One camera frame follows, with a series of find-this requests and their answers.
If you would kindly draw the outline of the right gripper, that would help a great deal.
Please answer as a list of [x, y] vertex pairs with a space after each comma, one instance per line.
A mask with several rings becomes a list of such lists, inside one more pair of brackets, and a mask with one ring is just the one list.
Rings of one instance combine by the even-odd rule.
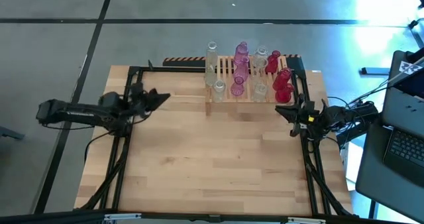
[[298, 96], [294, 105], [277, 105], [275, 110], [282, 113], [288, 123], [293, 123], [291, 137], [296, 137], [304, 130], [307, 137], [324, 137], [328, 133], [323, 111], [315, 109], [314, 101], [307, 101]]

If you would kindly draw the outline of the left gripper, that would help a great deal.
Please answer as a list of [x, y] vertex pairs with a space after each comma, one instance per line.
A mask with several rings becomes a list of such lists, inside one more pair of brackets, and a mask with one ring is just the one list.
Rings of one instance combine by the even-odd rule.
[[157, 110], [170, 96], [169, 93], [156, 93], [155, 88], [146, 91], [143, 83], [133, 84], [131, 86], [131, 112], [133, 115], [146, 115]]

